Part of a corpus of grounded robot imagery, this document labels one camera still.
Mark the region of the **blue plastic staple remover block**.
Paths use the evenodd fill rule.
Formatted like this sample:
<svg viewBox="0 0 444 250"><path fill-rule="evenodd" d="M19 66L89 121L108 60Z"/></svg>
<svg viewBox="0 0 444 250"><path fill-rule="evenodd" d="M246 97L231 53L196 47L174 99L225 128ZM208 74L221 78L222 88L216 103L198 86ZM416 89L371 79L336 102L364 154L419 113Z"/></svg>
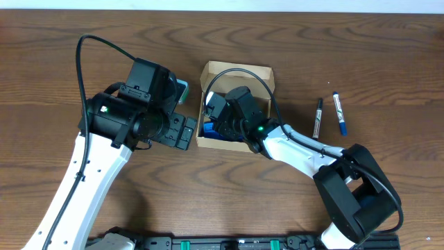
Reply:
<svg viewBox="0 0 444 250"><path fill-rule="evenodd" d="M203 136L205 138L228 142L242 142L244 139L242 134L236 132L228 125L221 125L219 129L216 130L215 122L205 122L203 124Z"/></svg>

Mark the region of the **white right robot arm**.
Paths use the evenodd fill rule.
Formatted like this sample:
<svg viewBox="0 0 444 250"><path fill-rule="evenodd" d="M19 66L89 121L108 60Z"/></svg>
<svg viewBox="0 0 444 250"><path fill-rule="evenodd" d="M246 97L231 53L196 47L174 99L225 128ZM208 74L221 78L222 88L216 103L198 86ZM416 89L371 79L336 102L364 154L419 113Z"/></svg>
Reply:
<svg viewBox="0 0 444 250"><path fill-rule="evenodd" d="M366 147L332 147L296 132L280 118L267 117L246 86L223 97L209 92L204 104L217 133L314 181L332 220L319 237L326 249L351 249L393 213L403 215L399 195Z"/></svg>

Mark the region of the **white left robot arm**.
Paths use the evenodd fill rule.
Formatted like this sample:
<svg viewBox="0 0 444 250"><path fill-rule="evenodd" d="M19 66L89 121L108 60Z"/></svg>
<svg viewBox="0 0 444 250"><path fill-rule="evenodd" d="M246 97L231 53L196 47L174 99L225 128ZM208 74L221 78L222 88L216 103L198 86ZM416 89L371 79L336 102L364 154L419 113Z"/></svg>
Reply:
<svg viewBox="0 0 444 250"><path fill-rule="evenodd" d="M88 236L139 142L188 149L196 120L174 111L188 91L188 83L167 68L138 58L126 82L88 99L67 172L26 249L142 249L143 240L122 233Z"/></svg>

